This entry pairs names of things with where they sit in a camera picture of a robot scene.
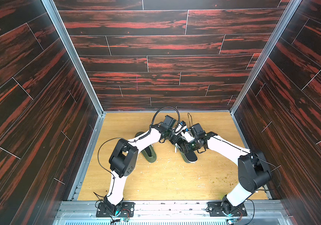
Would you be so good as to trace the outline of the green canvas shoe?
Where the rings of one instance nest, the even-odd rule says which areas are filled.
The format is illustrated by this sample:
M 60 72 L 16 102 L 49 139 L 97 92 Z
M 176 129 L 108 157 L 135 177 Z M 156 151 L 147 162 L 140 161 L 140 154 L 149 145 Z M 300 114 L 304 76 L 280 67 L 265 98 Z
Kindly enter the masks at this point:
M 198 160 L 194 151 L 185 152 L 177 143 L 175 144 L 175 147 L 181 152 L 181 156 L 186 163 L 195 163 Z
M 145 137 L 135 142 L 135 146 L 142 153 L 144 158 L 149 163 L 154 163 L 157 160 L 157 155 L 153 147 L 154 139 L 151 136 Z

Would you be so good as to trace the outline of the black insole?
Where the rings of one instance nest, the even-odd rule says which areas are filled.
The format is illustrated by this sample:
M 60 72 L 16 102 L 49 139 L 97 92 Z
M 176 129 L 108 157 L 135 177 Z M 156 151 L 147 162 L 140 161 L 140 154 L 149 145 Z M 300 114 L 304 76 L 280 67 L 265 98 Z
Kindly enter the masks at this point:
M 181 150 L 181 155 L 186 163 L 195 163 L 198 157 L 194 153 L 196 149 Z

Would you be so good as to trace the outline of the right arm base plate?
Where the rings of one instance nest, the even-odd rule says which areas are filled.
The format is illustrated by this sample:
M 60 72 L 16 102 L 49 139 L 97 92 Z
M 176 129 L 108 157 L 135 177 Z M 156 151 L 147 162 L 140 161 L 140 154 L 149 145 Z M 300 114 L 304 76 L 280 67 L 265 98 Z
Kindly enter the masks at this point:
M 233 206 L 228 202 L 211 201 L 207 202 L 206 212 L 209 212 L 211 217 L 245 217 L 247 211 L 244 204 Z

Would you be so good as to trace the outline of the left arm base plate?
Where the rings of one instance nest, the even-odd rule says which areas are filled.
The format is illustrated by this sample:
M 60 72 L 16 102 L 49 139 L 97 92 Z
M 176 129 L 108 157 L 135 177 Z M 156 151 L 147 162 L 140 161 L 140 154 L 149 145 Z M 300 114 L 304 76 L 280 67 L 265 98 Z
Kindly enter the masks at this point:
M 99 202 L 97 206 L 96 217 L 122 217 L 131 218 L 134 216 L 134 202 L 120 202 L 117 205 L 111 203 Z

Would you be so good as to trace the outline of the aluminium front rail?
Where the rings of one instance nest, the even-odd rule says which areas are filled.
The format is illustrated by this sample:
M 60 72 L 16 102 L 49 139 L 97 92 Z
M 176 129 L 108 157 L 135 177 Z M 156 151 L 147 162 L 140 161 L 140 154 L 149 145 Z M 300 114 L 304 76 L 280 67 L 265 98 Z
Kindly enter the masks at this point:
M 292 225 L 279 200 L 247 200 L 241 211 L 226 217 L 216 201 L 125 201 L 110 217 L 96 201 L 62 202 L 55 225 Z

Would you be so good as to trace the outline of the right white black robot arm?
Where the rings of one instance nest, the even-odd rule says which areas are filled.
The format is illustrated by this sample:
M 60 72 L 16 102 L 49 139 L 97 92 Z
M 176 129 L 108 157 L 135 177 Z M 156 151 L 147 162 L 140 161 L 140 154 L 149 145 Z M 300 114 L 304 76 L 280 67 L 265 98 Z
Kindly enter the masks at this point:
M 194 152 L 200 154 L 200 149 L 204 148 L 223 155 L 238 166 L 238 184 L 223 197 L 221 203 L 222 212 L 226 216 L 235 215 L 245 200 L 272 178 L 263 152 L 237 146 L 214 132 L 206 133 L 198 123 L 189 128 L 185 122 L 181 122 L 171 142 L 180 150 L 187 163 L 196 162 L 198 158 Z

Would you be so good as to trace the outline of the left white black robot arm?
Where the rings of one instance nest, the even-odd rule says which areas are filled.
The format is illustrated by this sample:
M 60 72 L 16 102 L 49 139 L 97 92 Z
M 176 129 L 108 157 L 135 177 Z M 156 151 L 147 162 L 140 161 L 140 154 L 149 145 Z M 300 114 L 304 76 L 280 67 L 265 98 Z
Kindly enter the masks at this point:
M 116 216 L 121 211 L 127 176 L 135 169 L 138 154 L 161 139 L 170 140 L 185 127 L 185 122 L 181 122 L 175 129 L 161 122 L 153 125 L 147 132 L 133 139 L 126 140 L 120 138 L 118 140 L 109 159 L 110 170 L 113 176 L 110 192 L 104 197 L 106 209 L 111 216 Z

